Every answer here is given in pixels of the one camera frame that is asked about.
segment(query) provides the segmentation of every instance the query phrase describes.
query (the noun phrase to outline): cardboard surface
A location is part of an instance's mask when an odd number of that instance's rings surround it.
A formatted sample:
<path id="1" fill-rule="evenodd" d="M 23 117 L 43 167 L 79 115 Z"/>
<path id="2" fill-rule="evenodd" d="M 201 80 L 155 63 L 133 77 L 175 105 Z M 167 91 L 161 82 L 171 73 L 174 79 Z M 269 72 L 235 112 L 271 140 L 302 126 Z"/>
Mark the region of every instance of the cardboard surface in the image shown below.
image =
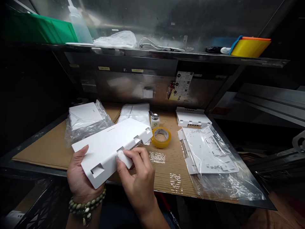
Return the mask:
<path id="1" fill-rule="evenodd" d="M 122 104 L 103 104 L 103 106 L 110 118 L 116 121 Z M 172 139 L 169 146 L 163 149 L 155 147 L 152 143 L 149 146 L 141 145 L 141 147 L 147 149 L 150 160 L 156 169 L 154 189 L 170 194 L 199 197 L 187 171 L 181 144 L 178 139 L 177 131 L 181 127 L 177 125 L 176 114 L 175 112 L 157 113 L 160 117 L 160 126 L 167 128 L 171 132 Z M 62 122 L 18 153 L 13 157 L 13 160 L 66 170 L 73 154 L 73 149 L 65 147 L 64 132 L 65 122 Z M 115 183 L 121 182 L 117 172 L 108 180 Z M 237 200 L 219 199 L 213 194 L 207 194 L 205 198 L 238 203 Z"/>

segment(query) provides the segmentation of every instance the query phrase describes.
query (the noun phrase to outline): beaded bracelet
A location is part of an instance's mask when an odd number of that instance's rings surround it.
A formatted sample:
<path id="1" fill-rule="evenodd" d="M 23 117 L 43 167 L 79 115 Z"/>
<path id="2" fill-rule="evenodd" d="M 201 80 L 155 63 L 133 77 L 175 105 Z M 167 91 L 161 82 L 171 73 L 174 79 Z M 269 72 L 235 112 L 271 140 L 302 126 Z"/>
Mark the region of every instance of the beaded bracelet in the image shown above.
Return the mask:
<path id="1" fill-rule="evenodd" d="M 88 203 L 77 204 L 73 201 L 73 197 L 72 197 L 69 202 L 69 210 L 72 214 L 76 215 L 79 218 L 82 218 L 83 226 L 85 226 L 92 219 L 91 211 L 103 202 L 103 199 L 105 199 L 105 195 L 106 195 L 106 187 L 104 187 L 104 190 L 102 194 L 100 194 L 100 196 L 89 201 Z"/>

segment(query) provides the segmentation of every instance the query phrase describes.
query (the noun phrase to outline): cable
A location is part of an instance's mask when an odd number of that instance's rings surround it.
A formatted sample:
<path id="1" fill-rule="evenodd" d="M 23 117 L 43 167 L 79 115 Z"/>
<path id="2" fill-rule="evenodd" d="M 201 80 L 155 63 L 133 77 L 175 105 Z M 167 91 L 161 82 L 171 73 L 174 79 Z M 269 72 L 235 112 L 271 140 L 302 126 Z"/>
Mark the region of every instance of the cable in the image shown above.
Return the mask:
<path id="1" fill-rule="evenodd" d="M 142 40 L 149 40 L 151 43 L 142 43 L 141 44 Z M 153 41 L 151 41 L 147 37 L 143 37 L 139 41 L 139 48 L 140 49 L 146 49 L 146 50 L 159 50 L 159 51 L 169 51 L 169 52 L 185 52 L 184 49 L 179 49 L 179 48 L 174 48 L 174 47 L 164 47 L 164 46 L 157 45 L 156 43 L 154 43 Z"/>

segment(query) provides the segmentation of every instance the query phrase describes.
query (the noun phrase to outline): roll of tape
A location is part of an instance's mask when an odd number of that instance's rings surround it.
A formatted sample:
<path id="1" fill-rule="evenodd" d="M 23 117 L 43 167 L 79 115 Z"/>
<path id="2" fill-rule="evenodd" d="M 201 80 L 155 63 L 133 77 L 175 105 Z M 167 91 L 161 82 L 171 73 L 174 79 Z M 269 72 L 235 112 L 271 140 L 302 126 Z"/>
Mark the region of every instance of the roll of tape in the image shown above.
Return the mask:
<path id="1" fill-rule="evenodd" d="M 163 134 L 165 136 L 166 140 L 164 140 L 164 141 L 157 140 L 157 138 L 156 138 L 157 134 Z M 172 139 L 171 132 L 169 132 L 169 130 L 164 127 L 157 127 L 152 130 L 152 143 L 154 144 L 154 146 L 156 146 L 158 148 L 167 147 L 169 145 L 169 142 L 171 141 L 171 139 Z"/>

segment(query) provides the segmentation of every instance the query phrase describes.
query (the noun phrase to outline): metal shelf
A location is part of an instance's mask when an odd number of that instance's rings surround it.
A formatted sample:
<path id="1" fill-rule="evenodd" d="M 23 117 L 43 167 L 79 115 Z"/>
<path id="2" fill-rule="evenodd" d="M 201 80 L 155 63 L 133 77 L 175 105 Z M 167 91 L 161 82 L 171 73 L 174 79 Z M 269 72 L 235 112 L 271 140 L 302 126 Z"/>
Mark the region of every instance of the metal shelf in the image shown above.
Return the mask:
<path id="1" fill-rule="evenodd" d="M 156 59 L 176 59 L 197 62 L 209 62 L 218 64 L 235 64 L 245 66 L 262 66 L 262 67 L 284 67 L 289 60 L 272 59 L 272 58 L 245 58 L 228 56 L 224 54 L 212 53 L 191 53 L 191 52 L 163 52 L 141 49 L 114 49 L 114 48 L 98 48 L 92 46 L 80 45 L 50 45 L 50 44 L 31 44 L 31 43 L 3 43 L 6 47 L 23 47 L 28 49 L 40 49 L 62 52 L 82 52 L 95 53 L 97 55 L 113 55 L 128 57 L 145 57 Z"/>

